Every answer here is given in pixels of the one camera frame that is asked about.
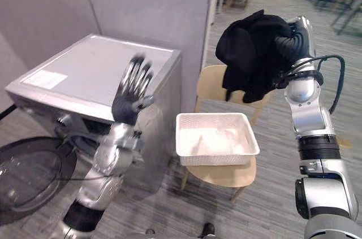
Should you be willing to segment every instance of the chair backrest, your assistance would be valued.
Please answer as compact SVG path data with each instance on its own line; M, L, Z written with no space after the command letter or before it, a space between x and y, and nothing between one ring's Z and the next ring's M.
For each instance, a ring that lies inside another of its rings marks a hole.
M200 111L200 105L202 99L213 99L216 101L225 101L226 89L222 87L222 81L224 78L224 73L226 70L226 65L217 65L209 66L204 68L199 77L199 82L197 83L197 102L195 112ZM232 93L232 96L229 102L237 103L240 105L251 106L256 109L262 109L265 107L272 93L269 92L264 98L257 102L244 103L243 97L245 92L238 90Z

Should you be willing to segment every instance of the washing machine door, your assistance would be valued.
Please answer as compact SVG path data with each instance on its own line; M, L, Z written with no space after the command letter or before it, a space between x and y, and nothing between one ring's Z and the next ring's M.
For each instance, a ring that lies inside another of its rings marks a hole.
M0 225L32 214L72 176L76 155L62 139L33 137L0 147Z

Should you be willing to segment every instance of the white label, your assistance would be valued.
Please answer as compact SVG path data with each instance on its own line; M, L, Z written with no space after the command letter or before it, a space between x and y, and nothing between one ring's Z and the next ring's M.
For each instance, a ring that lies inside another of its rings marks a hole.
M68 76L56 72L39 70L32 76L26 78L23 83L39 86L40 88L52 89Z

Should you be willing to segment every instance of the shoe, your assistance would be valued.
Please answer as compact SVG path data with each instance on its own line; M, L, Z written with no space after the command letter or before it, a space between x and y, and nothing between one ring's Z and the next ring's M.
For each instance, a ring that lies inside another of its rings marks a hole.
M206 223L202 229L202 233L198 238L204 238L205 236L212 234L215 235L215 227L212 223Z
M146 234L156 234L156 232L153 229L148 229Z

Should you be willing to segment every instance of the black cable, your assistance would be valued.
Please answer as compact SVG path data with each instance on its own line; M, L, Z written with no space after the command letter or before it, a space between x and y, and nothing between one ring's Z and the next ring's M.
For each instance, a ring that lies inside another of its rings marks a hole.
M341 57L340 55L336 55L336 54L331 54L331 55L324 55L322 57L319 57L321 60L318 64L318 70L321 68L321 64L323 61L326 61L329 58L337 58L339 60L339 63L341 65L340 69L339 69L339 79L338 79L338 86L337 86L337 91L335 93L335 97L333 100L333 104L332 106L329 108L329 113L332 114L337 106L337 103L339 101L339 97L341 96L341 92L343 89L343 83L344 83L344 72L346 70L346 63L344 62L343 57Z
M55 178L55 181L92 181L109 177L121 177L122 174L111 174L111 175L103 175L94 178Z
M295 67L291 67L290 70L288 70L287 72L283 73L280 80L282 80L283 78L285 78L288 74L290 74L291 72L295 71L296 69L300 68L301 66L310 63L312 61L316 61L319 60L318 63L318 67L317 70L319 71L322 65L322 62L328 60L329 58L337 58L339 60L339 63L341 65L340 68L340 73L339 73L339 79L338 79L338 86L337 86L337 91L335 93L335 97L332 103L332 106L329 108L329 113L332 114L337 106L337 103L339 101L339 97L341 96L341 92L343 89L343 83L344 83L344 71L346 69L346 63L344 62L343 57L341 57L340 55L337 54L331 54L331 55L324 55L322 57L316 57L316 58L310 58L306 61L301 62L300 64L298 64Z
M69 140L69 142L74 147L78 147L77 144L75 143L75 140L73 139L74 137L84 137L84 138L90 139L96 143L101 142L101 137L94 133L69 132L69 133L67 133L67 140Z
M49 185L55 181L57 178L55 178L55 176L50 180L50 183L48 183L45 187L43 187L41 190L38 190L38 193L41 194L42 192L44 192L48 187ZM20 204L17 204L16 206L2 206L0 211L5 211L5 210L11 210L13 207L21 207L21 206L24 206L25 204L29 203L29 202L32 202L34 199L36 199L39 194L35 195L34 197L32 198L29 198L27 199L26 201L23 201L22 203Z
M10 106L9 108L7 108L6 110L4 110L4 112L0 113L0 120L2 120L3 118L5 118L7 115L9 115L11 112L13 112L16 109L15 105Z

